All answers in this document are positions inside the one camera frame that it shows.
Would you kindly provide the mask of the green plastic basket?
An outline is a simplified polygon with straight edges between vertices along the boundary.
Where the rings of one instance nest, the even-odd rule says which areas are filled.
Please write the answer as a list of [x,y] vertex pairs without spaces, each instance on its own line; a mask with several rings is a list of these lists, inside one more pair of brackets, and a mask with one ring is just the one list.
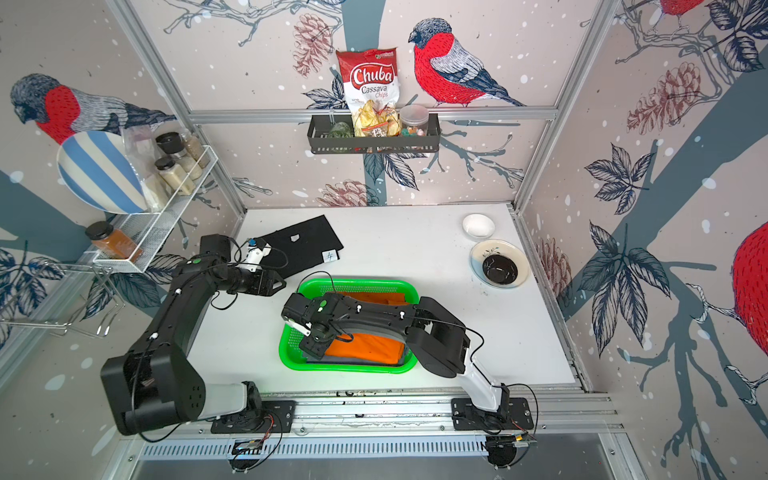
[[[405,295],[406,302],[417,304],[420,295],[411,284],[394,279],[336,279],[315,278],[302,283],[299,292],[308,298],[320,297],[328,291],[338,290],[345,292],[400,292]],[[353,365],[328,365],[307,364],[305,354],[299,348],[299,342],[303,335],[290,326],[285,326],[278,348],[278,353],[283,365],[296,371],[338,371],[357,373],[389,373],[402,374],[412,370],[418,360],[405,346],[404,353],[410,353],[407,363],[400,367],[386,368],[379,366],[353,366]]]

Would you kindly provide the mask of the black t-shirt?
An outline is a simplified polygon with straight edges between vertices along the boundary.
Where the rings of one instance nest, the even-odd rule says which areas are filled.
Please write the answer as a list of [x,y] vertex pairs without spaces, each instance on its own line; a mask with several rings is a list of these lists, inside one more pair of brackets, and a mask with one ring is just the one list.
[[287,279],[340,258],[344,248],[325,215],[285,227],[262,237],[270,251],[260,264]]

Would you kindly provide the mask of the orange t-shirt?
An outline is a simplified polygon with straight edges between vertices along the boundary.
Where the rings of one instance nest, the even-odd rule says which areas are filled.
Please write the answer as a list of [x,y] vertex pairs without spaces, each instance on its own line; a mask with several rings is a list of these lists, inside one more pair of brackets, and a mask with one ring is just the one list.
[[[400,292],[345,292],[356,300],[382,305],[406,305],[406,298]],[[344,336],[335,340],[326,351],[326,356],[338,360],[359,360],[375,364],[396,365],[405,352],[403,342],[371,334],[355,334],[354,338]]]

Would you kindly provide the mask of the grey t-shirt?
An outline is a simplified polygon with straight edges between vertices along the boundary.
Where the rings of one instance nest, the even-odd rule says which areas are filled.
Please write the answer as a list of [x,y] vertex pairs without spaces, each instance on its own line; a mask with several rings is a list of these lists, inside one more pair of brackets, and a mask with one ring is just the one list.
[[322,359],[312,359],[312,358],[306,358],[305,361],[307,364],[328,364],[328,365],[353,365],[353,366],[379,366],[379,367],[386,367],[386,368],[395,368],[400,367],[407,363],[411,357],[410,353],[404,353],[395,363],[382,363],[382,362],[375,362],[371,360],[364,360],[359,358],[352,358],[352,357],[334,357],[334,356],[324,356]]

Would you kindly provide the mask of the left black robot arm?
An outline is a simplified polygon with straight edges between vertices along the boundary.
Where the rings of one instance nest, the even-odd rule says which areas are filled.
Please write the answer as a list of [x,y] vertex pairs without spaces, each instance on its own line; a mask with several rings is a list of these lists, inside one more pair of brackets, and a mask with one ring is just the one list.
[[273,269],[234,263],[232,245],[225,235],[205,236],[199,253],[173,270],[168,295],[142,336],[126,354],[104,363],[100,378],[121,434],[228,415],[262,417],[253,382],[208,384],[188,360],[216,294],[271,297],[286,286]]

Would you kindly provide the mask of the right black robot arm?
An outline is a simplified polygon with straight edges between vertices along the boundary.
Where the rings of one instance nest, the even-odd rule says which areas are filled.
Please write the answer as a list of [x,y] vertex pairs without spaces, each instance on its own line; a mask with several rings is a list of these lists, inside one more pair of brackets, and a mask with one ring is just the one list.
[[509,390],[474,362],[469,328],[431,297],[416,304],[384,305],[337,292],[313,299],[293,293],[281,317],[303,335],[300,349],[311,359],[322,359],[343,336],[389,338],[404,343],[426,371],[457,380],[475,409],[497,416],[506,412]]

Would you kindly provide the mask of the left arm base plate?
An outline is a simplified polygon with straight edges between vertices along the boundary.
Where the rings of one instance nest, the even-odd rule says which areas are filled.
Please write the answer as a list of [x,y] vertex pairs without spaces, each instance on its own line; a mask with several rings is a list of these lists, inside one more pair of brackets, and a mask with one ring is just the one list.
[[212,422],[211,433],[220,435],[277,433],[291,431],[297,402],[294,400],[263,401],[259,408],[225,415]]

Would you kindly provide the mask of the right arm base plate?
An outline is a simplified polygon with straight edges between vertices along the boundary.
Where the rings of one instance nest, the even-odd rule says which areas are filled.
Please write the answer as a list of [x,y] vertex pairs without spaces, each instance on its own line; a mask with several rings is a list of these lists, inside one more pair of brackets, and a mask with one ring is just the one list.
[[524,397],[511,398],[506,407],[494,412],[475,407],[469,398],[453,398],[451,419],[456,431],[532,431],[535,426],[534,414]]

